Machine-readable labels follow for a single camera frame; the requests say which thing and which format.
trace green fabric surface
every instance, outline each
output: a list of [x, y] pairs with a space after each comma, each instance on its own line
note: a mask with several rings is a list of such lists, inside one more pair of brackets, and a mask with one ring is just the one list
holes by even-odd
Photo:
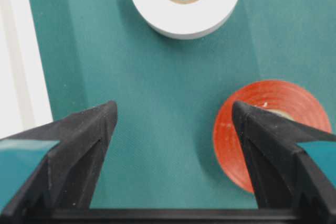
[[192, 41], [154, 32], [131, 0], [31, 6], [54, 119], [118, 104], [92, 207], [255, 208], [212, 144], [222, 103], [251, 82], [299, 84], [336, 122], [335, 0], [239, 0], [224, 27]]

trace white baseboard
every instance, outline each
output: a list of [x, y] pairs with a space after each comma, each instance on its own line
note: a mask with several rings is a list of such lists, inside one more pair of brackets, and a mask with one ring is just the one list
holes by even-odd
[[0, 0], [0, 138], [52, 120], [29, 0]]

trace red tape roll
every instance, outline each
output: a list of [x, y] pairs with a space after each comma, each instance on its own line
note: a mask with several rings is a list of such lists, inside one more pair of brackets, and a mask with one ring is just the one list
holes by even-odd
[[232, 122], [232, 105], [243, 101], [266, 110], [290, 115], [296, 122], [331, 132], [326, 112], [307, 90], [285, 81], [260, 81], [235, 92], [216, 118], [213, 141], [217, 160], [226, 175], [239, 187], [253, 193], [243, 151]]

